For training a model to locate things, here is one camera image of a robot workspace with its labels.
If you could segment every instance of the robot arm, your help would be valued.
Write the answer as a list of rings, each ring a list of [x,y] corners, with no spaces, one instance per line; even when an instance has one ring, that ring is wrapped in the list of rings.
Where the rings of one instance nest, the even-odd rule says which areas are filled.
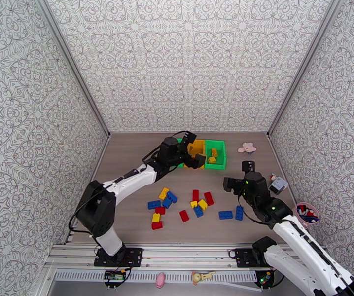
[[[113,181],[103,184],[93,181],[87,186],[76,215],[109,256],[116,255],[123,247],[113,228],[115,207],[140,188],[160,180],[181,163],[194,169],[201,167],[206,158],[201,155],[192,158],[188,153],[188,144],[195,139],[196,135],[190,132],[185,132],[180,143],[176,138],[167,137],[143,159],[143,164],[138,168]]]
[[[301,265],[274,240],[264,237],[252,246],[257,259],[264,259],[310,296],[354,296],[354,277],[339,265],[307,232],[291,209],[270,196],[266,179],[255,172],[252,161],[244,161],[242,180],[224,178],[224,190],[242,196],[256,216],[273,229],[304,262]]]

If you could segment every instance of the small pink bowl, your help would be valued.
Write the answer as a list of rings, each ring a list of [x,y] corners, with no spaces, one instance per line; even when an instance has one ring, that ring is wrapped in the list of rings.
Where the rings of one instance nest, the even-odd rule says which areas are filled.
[[[317,224],[319,222],[316,221],[314,223],[308,223],[306,222],[305,220],[303,220],[300,216],[299,216],[299,213],[297,212],[297,207],[299,205],[305,205],[309,210],[313,210],[314,214],[319,218],[319,213],[317,211],[317,209],[310,203],[307,203],[307,202],[299,202],[296,206],[295,206],[295,209],[293,210],[293,213],[295,214],[295,216],[298,218],[299,222],[303,225],[304,228],[307,228],[309,225],[313,225],[313,224]]]

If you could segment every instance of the green bin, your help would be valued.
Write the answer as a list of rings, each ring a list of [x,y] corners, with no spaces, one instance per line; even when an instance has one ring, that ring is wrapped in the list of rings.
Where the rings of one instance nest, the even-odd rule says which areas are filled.
[[[215,148],[218,152],[217,162],[215,164],[209,164],[208,158],[212,157],[211,149]],[[226,168],[226,149],[225,141],[217,140],[206,140],[205,143],[205,153],[206,153],[206,162],[205,169],[216,169],[216,170],[225,170]]]

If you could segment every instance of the white patterned wall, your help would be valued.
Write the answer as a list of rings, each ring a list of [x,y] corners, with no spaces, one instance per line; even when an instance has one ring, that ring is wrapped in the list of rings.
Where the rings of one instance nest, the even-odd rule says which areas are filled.
[[[0,295],[31,295],[105,134],[33,0],[0,0]]]
[[[354,274],[354,0],[345,0],[272,140],[298,199],[319,209],[315,237]]]
[[[48,0],[112,132],[267,131],[330,0]]]

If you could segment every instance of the lego brick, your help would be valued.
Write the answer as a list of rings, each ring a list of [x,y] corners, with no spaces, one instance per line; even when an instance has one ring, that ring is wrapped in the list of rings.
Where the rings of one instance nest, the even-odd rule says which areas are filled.
[[[180,216],[181,216],[181,220],[182,222],[187,222],[189,220],[188,214],[186,212],[186,210],[183,210],[180,212]]]
[[[206,192],[206,193],[205,193],[205,199],[206,199],[206,202],[207,202],[207,205],[208,205],[208,206],[214,204],[214,199],[212,198],[212,195],[211,195],[210,192]]]
[[[222,211],[218,212],[219,219],[224,220],[224,219],[233,219],[233,213],[232,211]]]
[[[203,211],[205,211],[206,208],[208,207],[207,202],[204,201],[203,199],[200,199],[200,201],[198,202],[198,205],[202,208]]]
[[[150,201],[148,203],[148,209],[149,210],[155,209],[155,208],[160,207],[160,206],[161,206],[161,201],[160,200]]]
[[[172,202],[171,198],[166,197],[165,200],[163,200],[163,202],[162,202],[162,206],[164,206],[165,208],[168,209],[172,203],[173,202]]]
[[[155,212],[157,214],[164,215],[164,214],[166,214],[166,208],[164,206],[160,206],[158,208],[155,208]]]
[[[204,215],[203,210],[200,206],[197,206],[193,210],[195,211],[196,217],[198,217],[198,218]]]
[[[192,191],[192,201],[199,202],[199,190]]]
[[[243,208],[240,205],[236,206],[235,219],[243,221]]]
[[[209,164],[215,164],[215,163],[217,163],[217,159],[212,156],[212,157],[209,157],[209,159],[207,160],[207,162],[208,162]]]
[[[191,201],[190,204],[191,204],[191,208],[193,208],[193,209],[198,206],[198,202],[197,201]]]
[[[158,223],[161,220],[161,214],[154,213],[152,215],[152,223]]]
[[[157,230],[157,229],[162,228],[162,227],[163,227],[162,221],[157,222],[157,223],[153,223],[153,224],[151,225],[151,227],[152,227],[152,230]]]
[[[161,200],[165,200],[165,198],[167,197],[166,193],[160,193],[158,198]]]
[[[173,203],[176,203],[178,200],[177,197],[175,197],[170,191],[167,193],[167,197],[170,198]]]
[[[216,148],[211,148],[211,154],[213,157],[218,157],[218,152]]]
[[[158,198],[161,199],[161,200],[165,200],[165,198],[167,197],[167,193],[169,192],[170,190],[166,187],[164,187],[161,191],[161,193],[159,194]]]

